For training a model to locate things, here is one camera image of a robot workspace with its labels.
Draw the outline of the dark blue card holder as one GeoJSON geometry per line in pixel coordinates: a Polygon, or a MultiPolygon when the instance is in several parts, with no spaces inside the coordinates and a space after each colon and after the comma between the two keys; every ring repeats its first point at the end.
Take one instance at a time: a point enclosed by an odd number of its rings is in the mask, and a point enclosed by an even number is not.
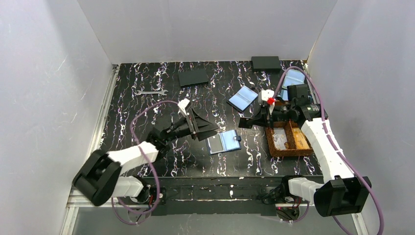
{"type": "Polygon", "coordinates": [[[224,150],[220,153],[225,152],[232,152],[241,149],[241,136],[238,135],[236,130],[228,130],[225,132],[217,133],[215,136],[220,136],[224,150]]]}

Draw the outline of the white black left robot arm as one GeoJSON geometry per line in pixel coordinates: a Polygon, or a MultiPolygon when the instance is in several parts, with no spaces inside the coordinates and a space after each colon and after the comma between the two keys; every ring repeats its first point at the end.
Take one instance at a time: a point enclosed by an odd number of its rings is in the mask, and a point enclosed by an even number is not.
{"type": "Polygon", "coordinates": [[[75,175],[72,185],[93,205],[101,206],[113,197],[132,197],[144,203],[151,187],[138,176],[124,174],[138,166],[154,163],[169,151],[169,143],[186,136],[203,141],[217,134],[218,126],[193,108],[169,127],[154,126],[142,143],[117,151],[97,149],[75,175]]]}

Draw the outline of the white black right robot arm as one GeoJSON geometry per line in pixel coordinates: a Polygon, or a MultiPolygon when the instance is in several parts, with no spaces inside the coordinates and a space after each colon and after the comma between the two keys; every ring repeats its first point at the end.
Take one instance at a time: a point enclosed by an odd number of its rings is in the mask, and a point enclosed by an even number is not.
{"type": "Polygon", "coordinates": [[[270,148],[273,156],[288,156],[306,152],[296,146],[292,128],[297,127],[313,150],[323,173],[323,183],[317,183],[300,175],[284,176],[278,187],[263,196],[263,200],[283,200],[286,197],[301,198],[316,207],[322,217],[359,213],[362,211],[371,188],[367,176],[357,173],[341,159],[342,151],[335,145],[329,127],[328,115],[320,104],[314,104],[306,84],[288,86],[288,101],[273,98],[271,90],[261,91],[258,98],[259,112],[253,117],[242,117],[240,128],[254,125],[273,131],[279,119],[285,128],[286,150],[270,148]]]}

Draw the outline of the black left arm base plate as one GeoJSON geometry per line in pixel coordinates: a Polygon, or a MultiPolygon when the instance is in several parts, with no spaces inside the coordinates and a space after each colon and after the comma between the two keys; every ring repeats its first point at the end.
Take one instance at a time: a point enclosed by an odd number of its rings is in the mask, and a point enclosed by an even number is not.
{"type": "Polygon", "coordinates": [[[159,196],[159,204],[164,205],[167,198],[166,188],[160,188],[159,194],[157,194],[156,187],[144,188],[137,197],[130,197],[129,199],[135,204],[147,204],[153,205],[156,201],[157,195],[159,196]]]}

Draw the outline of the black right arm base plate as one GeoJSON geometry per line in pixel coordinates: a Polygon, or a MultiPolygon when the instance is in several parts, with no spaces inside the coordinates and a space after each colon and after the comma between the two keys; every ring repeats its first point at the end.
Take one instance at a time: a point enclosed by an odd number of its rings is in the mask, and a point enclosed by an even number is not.
{"type": "Polygon", "coordinates": [[[257,196],[257,200],[264,204],[288,204],[290,207],[298,207],[302,202],[306,202],[299,196],[290,195],[278,186],[275,188],[265,187],[262,194],[257,196]]]}

